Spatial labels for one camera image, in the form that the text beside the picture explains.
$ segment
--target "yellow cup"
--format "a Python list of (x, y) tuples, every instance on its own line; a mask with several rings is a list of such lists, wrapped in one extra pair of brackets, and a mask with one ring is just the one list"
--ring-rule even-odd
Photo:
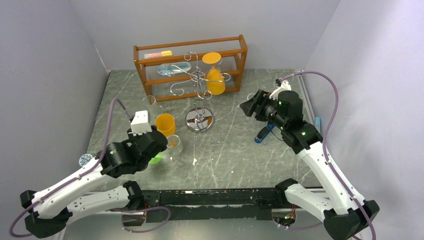
[(207, 74), (206, 78), (208, 80), (213, 80), (206, 82), (207, 90), (210, 91), (212, 95), (220, 95), (225, 91), (224, 78), (221, 77), (221, 72), (218, 69), (212, 69)]
[(156, 127), (165, 137), (175, 133), (175, 119), (171, 114), (164, 113), (156, 118)]

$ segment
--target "clear glass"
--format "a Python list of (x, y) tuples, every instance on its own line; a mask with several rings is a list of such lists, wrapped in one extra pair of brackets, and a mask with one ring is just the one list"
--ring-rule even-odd
[(167, 146), (167, 154), (169, 155), (169, 159), (171, 163), (175, 165), (183, 164), (183, 159), (181, 157), (181, 152), (183, 151), (183, 144), (181, 143), (181, 139), (179, 136), (173, 134), (166, 137), (168, 140)]
[(152, 96), (152, 95), (145, 96), (142, 100), (142, 103), (144, 107), (143, 110), (147, 110), (148, 112), (148, 122), (151, 125), (154, 125), (156, 118), (160, 114), (158, 102), (156, 102), (155, 96)]
[(247, 100), (251, 100), (255, 96), (255, 94), (256, 92), (249, 93), (249, 95), (247, 95)]

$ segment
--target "wooden shelf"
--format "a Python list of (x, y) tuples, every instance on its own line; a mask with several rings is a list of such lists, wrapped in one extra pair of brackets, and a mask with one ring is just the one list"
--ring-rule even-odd
[[(147, 58), (143, 59), (139, 56), (144, 56), (148, 53), (157, 53), (162, 51), (172, 51), (172, 56)], [(241, 87), (243, 71), (245, 68), (246, 55), (248, 48), (243, 35), (235, 37), (215, 38), (198, 41), (187, 41), (187, 42), (176, 42), (168, 44), (158, 44), (149, 46), (134, 46), (134, 64), (140, 77), (141, 83), (144, 87), (144, 91), (147, 95), (153, 95), (153, 85), (160, 85), (172, 82), (186, 81), (190, 79), (190, 76), (185, 73), (179, 73), (175, 76), (162, 76), (158, 74), (158, 67), (161, 64), (170, 64), (177, 62), (186, 62), (184, 55), (188, 52), (195, 52), (198, 55), (198, 66), (204, 72), (210, 69), (209, 64), (205, 64), (202, 61), (202, 57), (206, 53), (216, 52), (221, 54), (222, 63), (217, 65), (217, 68), (223, 73), (230, 74), (236, 87), (230, 87), (225, 90), (227, 92), (238, 92)], [(195, 56), (191, 56), (189, 61), (192, 68), (190, 73), (194, 71), (196, 66)], [(186, 93), (181, 96), (174, 96), (170, 93), (170, 96), (157, 97), (158, 102), (184, 99), (196, 97), (195, 92)]]

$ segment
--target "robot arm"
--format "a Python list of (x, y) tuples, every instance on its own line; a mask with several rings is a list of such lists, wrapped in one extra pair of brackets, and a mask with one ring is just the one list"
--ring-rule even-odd
[[(120, 208), (136, 210), (141, 207), (143, 195), (139, 185), (133, 181), (107, 192), (84, 196), (95, 187), (115, 181), (121, 175), (143, 171), (151, 158), (167, 148), (166, 137), (156, 127), (150, 126), (147, 111), (135, 113), (127, 133), (127, 140), (111, 142), (107, 146), (100, 164), (99, 152), (97, 157), (55, 185), (38, 192), (23, 192), (20, 200), (24, 208), (39, 202), (25, 218), (26, 229), (38, 238), (46, 238), (60, 232), (67, 224), (97, 212)], [(42, 198), (73, 179), (76, 180), (50, 197)]]
[[(287, 81), (283, 81), (273, 93), (258, 90), (252, 99), (240, 104), (240, 107), (246, 116), (251, 117), (255, 113), (258, 121), (268, 122), (279, 128), (283, 141), (311, 168), (329, 196), (329, 199), (319, 197), (290, 178), (276, 186), (284, 192), (289, 203), (305, 209), (322, 221), (333, 239), (348, 239), (368, 226), (355, 199), (371, 220), (375, 218), (380, 210), (377, 203), (364, 199), (330, 154), (327, 155), (328, 161), (326, 160), (323, 138), (312, 124), (303, 120), (303, 102), (296, 92), (291, 91)], [(329, 164), (347, 185), (353, 197)]]

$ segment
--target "marble surface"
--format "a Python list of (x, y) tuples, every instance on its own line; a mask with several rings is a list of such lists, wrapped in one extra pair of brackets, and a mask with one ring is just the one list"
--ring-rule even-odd
[[(225, 189), (274, 187), (279, 182), (293, 178), (305, 187), (321, 186), (311, 169), (282, 141), (272, 134), (260, 144), (254, 137), (265, 126), (264, 122), (246, 117), (239, 104), (246, 101), (248, 94), (258, 89), (272, 92), (274, 79), (293, 73), (283, 69), (246, 69), (240, 92), (224, 93), (204, 101), (204, 106), (215, 115), (214, 126), (205, 133), (193, 133), (185, 126), (185, 115), (194, 107), (194, 98), (158, 102), (163, 113), (174, 116), (175, 134), (181, 138), (184, 163), (174, 165), (164, 153), (160, 163), (134, 175), (123, 176), (114, 182), (100, 186), (96, 191), (107, 191), (127, 180), (137, 181), (144, 190), (169, 189)], [(290, 81), (292, 90), (303, 99), (298, 78)], [(169, 85), (158, 86), (154, 91), (168, 91)], [(193, 92), (193, 85), (186, 92)], [(99, 106), (88, 153), (102, 149), (106, 135), (108, 109), (111, 100), (118, 98), (134, 113), (144, 110), (145, 96), (140, 78), (134, 70), (114, 70), (110, 73)], [(311, 121), (304, 106), (304, 119)], [(119, 105), (115, 105), (109, 142), (127, 139), (129, 121)]]

